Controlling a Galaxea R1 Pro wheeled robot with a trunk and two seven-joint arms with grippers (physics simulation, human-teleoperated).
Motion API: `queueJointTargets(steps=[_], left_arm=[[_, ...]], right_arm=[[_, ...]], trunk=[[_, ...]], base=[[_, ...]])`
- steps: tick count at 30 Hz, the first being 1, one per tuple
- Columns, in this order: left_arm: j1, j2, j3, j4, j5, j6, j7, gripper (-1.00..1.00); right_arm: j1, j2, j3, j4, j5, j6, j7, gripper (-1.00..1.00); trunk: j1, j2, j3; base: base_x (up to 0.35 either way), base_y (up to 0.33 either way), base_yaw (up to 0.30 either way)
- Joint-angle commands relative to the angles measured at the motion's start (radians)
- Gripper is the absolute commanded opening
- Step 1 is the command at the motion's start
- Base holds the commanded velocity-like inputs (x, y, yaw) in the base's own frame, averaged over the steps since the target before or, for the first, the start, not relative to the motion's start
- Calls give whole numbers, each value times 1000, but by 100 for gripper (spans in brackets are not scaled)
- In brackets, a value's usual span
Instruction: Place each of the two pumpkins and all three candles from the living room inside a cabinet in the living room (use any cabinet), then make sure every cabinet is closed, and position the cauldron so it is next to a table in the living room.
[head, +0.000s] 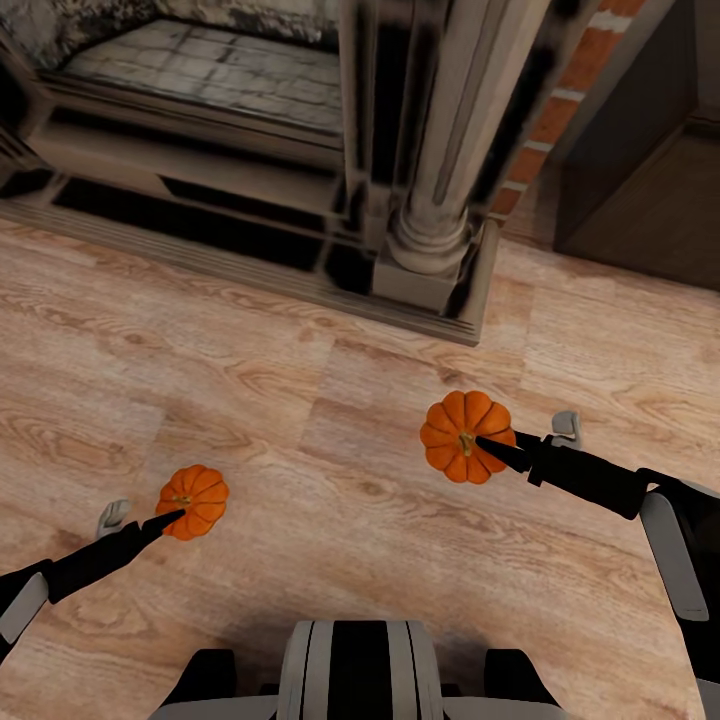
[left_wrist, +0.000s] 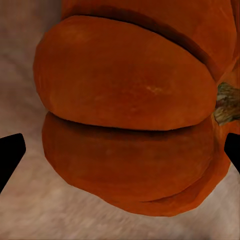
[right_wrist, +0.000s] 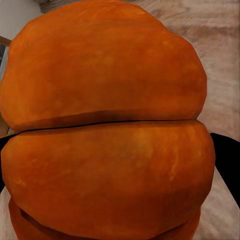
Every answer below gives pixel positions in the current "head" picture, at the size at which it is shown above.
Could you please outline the pumpkin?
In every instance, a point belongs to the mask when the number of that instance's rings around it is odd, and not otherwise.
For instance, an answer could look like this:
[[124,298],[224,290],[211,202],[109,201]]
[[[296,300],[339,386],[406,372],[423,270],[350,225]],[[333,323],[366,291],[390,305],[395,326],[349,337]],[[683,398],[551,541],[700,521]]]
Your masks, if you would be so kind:
[[444,471],[449,481],[482,485],[492,473],[508,467],[475,443],[477,437],[484,437],[516,445],[511,414],[482,391],[449,393],[441,403],[430,406],[426,420],[420,430],[425,457],[432,467]]
[[222,474],[204,465],[178,470],[160,492],[156,517],[184,510],[186,514],[162,532],[179,541],[208,534],[226,512],[228,486]]

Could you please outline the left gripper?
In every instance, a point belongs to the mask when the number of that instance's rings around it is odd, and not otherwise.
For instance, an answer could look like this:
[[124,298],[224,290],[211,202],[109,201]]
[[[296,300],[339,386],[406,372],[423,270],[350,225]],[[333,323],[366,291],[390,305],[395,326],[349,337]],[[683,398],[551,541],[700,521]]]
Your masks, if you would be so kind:
[[136,521],[132,521],[122,527],[122,531],[76,551],[81,556],[87,572],[85,587],[112,571],[129,565],[149,543],[163,536],[162,530],[168,524],[172,524],[184,514],[186,514],[184,510],[176,510],[171,514],[148,519],[141,528]]

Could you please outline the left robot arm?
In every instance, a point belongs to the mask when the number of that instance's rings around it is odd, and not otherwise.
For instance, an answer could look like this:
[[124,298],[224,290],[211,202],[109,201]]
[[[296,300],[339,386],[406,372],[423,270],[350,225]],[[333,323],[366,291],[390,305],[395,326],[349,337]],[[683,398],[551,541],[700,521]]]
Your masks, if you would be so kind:
[[35,565],[0,577],[0,664],[41,607],[56,605],[75,591],[122,569],[147,546],[163,536],[162,530],[184,516],[184,510],[148,519],[140,528],[136,521],[119,525],[131,511],[132,501],[117,499],[99,517],[95,543],[68,557]]

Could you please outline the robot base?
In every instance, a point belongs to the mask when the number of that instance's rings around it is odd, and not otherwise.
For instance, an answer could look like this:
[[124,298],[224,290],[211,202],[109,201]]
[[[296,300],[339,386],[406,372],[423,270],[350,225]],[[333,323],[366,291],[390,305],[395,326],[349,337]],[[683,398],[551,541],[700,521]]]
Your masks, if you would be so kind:
[[[572,720],[521,649],[489,649],[485,664],[485,697],[440,684],[443,720]],[[148,720],[277,720],[280,684],[264,684],[257,696],[235,697],[235,689],[234,651],[199,649]]]

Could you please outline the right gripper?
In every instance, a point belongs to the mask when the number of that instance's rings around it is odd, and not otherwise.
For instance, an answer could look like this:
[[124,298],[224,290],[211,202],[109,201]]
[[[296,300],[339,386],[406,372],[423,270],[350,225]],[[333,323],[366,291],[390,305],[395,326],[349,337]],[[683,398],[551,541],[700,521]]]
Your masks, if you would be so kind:
[[551,447],[554,435],[547,435],[544,441],[520,431],[515,431],[515,435],[515,447],[484,437],[477,437],[475,443],[511,469],[519,473],[529,471],[527,481],[537,487],[546,481],[589,503],[596,503],[598,496],[602,496],[609,461],[564,445]]

